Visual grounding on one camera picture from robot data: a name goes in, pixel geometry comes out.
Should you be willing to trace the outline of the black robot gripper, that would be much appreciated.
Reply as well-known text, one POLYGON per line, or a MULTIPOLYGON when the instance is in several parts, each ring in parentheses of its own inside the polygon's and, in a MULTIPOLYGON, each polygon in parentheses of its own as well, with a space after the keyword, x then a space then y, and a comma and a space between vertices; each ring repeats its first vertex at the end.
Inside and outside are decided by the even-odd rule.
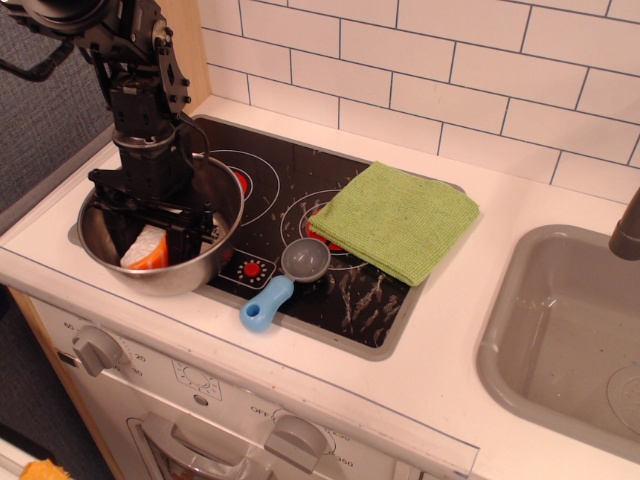
POLYGON ((206 158, 194 156, 191 134, 135 137, 115 132, 113 143, 121 167, 89 173, 95 188, 94 205, 104 210, 113 245, 110 262, 120 262, 142 232, 143 221, 167 229, 170 264, 198 257, 201 241, 211 244, 216 238, 216 209, 194 186, 196 172, 204 169, 206 158))

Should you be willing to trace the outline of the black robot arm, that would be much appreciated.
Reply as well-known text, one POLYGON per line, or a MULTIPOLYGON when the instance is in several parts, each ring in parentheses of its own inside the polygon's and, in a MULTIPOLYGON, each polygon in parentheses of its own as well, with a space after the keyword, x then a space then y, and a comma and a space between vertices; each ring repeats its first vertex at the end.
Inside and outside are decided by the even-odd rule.
POLYGON ((56 39, 43 61, 22 69, 1 68, 42 82, 74 49, 92 64, 114 120, 113 143, 121 166, 89 175, 89 205, 101 210, 125 251, 146 225, 164 232, 168 262, 195 258, 214 240, 210 201, 195 190, 195 173, 209 162, 195 154, 197 130, 185 114, 190 81, 178 65, 173 32, 154 1, 5 1, 8 15, 29 31, 56 39))

